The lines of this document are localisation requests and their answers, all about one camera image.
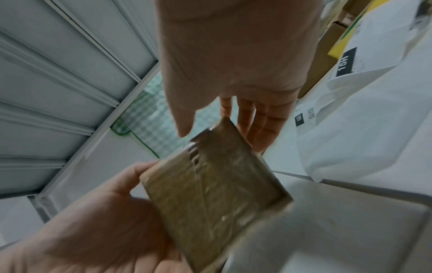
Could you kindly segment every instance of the person's right hand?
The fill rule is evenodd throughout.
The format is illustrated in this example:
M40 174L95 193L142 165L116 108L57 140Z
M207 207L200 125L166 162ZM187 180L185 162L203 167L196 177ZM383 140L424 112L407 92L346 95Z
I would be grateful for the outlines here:
M179 135L220 97L257 152L280 133L318 40L321 0L155 0L164 90Z

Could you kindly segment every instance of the green checkered fabric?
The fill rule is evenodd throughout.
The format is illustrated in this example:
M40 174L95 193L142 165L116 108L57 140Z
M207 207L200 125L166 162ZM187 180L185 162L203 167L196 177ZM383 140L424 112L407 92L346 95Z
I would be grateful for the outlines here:
M183 139L179 138L163 92L162 76L158 73L111 129L119 135L133 133L157 157L165 158L215 124L221 118L219 107L219 101L215 100L197 111L192 132ZM237 120L238 113L237 103L233 101L233 121Z

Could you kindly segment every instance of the brown package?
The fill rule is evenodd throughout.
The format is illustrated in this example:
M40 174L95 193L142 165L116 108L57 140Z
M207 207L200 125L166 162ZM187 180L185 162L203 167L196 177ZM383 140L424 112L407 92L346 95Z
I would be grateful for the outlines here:
M229 118L140 179L196 273L220 270L257 220L292 201Z

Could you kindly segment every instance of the gray metal door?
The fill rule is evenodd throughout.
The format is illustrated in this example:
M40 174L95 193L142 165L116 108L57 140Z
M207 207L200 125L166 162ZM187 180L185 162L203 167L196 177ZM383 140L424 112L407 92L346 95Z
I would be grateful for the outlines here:
M157 61L151 0L2 0L0 198L40 192Z

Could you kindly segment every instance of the person's left hand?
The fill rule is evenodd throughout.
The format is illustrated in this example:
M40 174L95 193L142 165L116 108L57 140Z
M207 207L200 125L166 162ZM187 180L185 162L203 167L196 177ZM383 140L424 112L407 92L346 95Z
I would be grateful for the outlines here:
M152 203L130 195L153 165L130 166L12 247L14 272L192 273Z

